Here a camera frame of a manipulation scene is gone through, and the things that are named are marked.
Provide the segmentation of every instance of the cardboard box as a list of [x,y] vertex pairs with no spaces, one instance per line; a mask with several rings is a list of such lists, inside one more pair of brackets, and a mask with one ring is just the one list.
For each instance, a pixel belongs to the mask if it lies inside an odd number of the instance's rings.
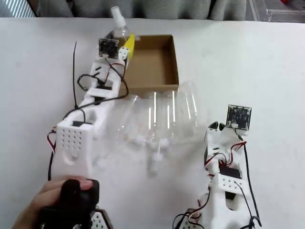
[[[131,94],[176,91],[179,86],[173,36],[141,36],[135,42],[133,58],[126,70],[125,81]],[[121,84],[120,94],[126,93]]]

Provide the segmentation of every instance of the white bottle cap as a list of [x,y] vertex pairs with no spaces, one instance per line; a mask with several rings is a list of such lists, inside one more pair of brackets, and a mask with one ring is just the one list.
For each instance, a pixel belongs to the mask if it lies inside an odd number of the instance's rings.
[[126,22],[124,17],[121,14],[120,8],[118,6],[114,6],[111,8],[111,13],[115,21],[115,25],[117,28],[122,28],[126,26]]

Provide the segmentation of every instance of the human hand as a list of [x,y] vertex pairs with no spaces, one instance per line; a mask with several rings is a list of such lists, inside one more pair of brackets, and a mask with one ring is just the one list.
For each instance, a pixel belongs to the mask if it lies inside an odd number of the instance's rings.
[[34,229],[39,210],[45,206],[53,206],[60,198],[61,187],[69,179],[80,181],[81,190],[92,187],[92,181],[85,177],[65,176],[47,182],[32,202],[18,216],[12,229]]

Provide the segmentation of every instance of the gray curtain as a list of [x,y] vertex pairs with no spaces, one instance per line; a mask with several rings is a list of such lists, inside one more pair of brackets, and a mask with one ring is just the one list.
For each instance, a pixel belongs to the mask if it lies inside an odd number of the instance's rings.
[[126,18],[242,21],[246,0],[40,0],[41,17],[110,17],[119,6]]

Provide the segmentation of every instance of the finger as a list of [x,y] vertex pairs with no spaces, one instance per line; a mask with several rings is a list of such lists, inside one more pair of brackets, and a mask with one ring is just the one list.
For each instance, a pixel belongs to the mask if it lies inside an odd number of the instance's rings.
[[81,190],[88,190],[92,188],[93,182],[92,180],[81,180],[80,181]]
[[[88,190],[93,186],[93,182],[91,180],[81,180],[80,186],[81,190]],[[34,210],[39,210],[44,206],[53,206],[59,200],[60,195],[61,187],[38,194],[32,202],[32,207]]]
[[41,189],[41,191],[39,192],[39,194],[50,191],[52,189],[56,189],[59,188],[63,185],[63,183],[65,183],[67,180],[69,179],[76,179],[76,180],[85,180],[85,177],[81,177],[81,176],[64,176],[64,177],[59,177],[58,179],[55,180],[51,180],[48,181]]
[[72,175],[67,175],[67,176],[56,177],[56,178],[52,179],[51,181],[69,180],[69,179],[85,180],[85,179],[87,179],[87,178],[86,178],[86,177],[83,177],[83,176],[72,176]]
[[[91,180],[85,180],[85,179],[76,179],[76,180],[79,180],[80,182],[80,187],[81,187],[81,190],[88,190],[90,189],[92,186],[93,186],[93,183]],[[53,189],[57,189],[59,187],[62,187],[62,185],[66,182],[67,180],[59,180],[59,181],[49,181],[47,182],[42,190],[39,192],[39,194],[42,194],[44,192],[47,192],[47,191],[50,191],[50,190],[53,190]]]
[[60,197],[61,187],[38,194],[31,203],[34,211],[39,211],[42,207],[53,206]]

